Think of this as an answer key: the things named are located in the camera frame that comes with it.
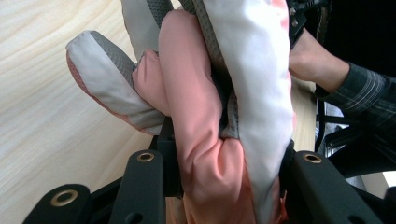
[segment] black metal bracket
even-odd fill
[[[177,161],[169,126],[172,121],[167,119],[163,132],[151,144],[167,147],[136,152],[122,179],[92,194],[81,185],[54,189],[38,202],[24,223],[165,223],[165,196],[182,195],[178,172],[166,171],[178,169],[168,163]],[[287,192],[290,223],[396,223],[396,188],[389,189],[384,200],[366,204],[328,159],[315,152],[295,152],[292,141],[279,177],[282,191]]]
[[[289,39],[293,49],[306,23],[305,12],[313,7],[327,7],[329,0],[286,0],[289,9]]]

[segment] metal grommet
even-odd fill
[[[314,154],[304,154],[304,159],[312,163],[321,163],[321,158]]]
[[[68,194],[68,197],[65,199],[60,199],[61,196],[65,194]],[[77,198],[77,196],[78,192],[76,190],[66,189],[55,194],[55,196],[53,196],[53,198],[51,199],[50,204],[55,207],[62,207],[73,202]]]
[[[137,160],[141,162],[152,161],[153,159],[154,159],[154,154],[148,152],[142,153],[137,157]]]

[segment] wooden table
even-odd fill
[[[91,191],[122,176],[151,136],[114,118],[83,93],[65,60],[67,42],[97,30],[135,60],[119,0],[0,2],[0,223],[21,223],[48,191]],[[294,82],[298,149],[312,149],[312,85]]]

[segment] stuffed fabric toy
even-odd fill
[[[123,0],[139,63],[85,31],[66,47],[70,71],[91,98],[141,132],[158,134],[172,118],[184,189],[176,223],[276,223],[277,175],[293,129],[286,2],[181,3],[185,10]],[[215,79],[232,89],[222,91]]]

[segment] white fabric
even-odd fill
[[[77,68],[88,92],[112,112],[134,118],[143,118],[149,124],[141,128],[160,130],[164,115],[144,101],[129,85],[116,65],[108,58],[90,31],[85,31],[67,44],[70,60]]]
[[[122,0],[125,26],[137,60],[146,49],[158,51],[160,28],[149,10],[146,0]]]
[[[204,0],[237,96],[256,220],[268,223],[271,187],[291,139],[288,31],[269,0]]]

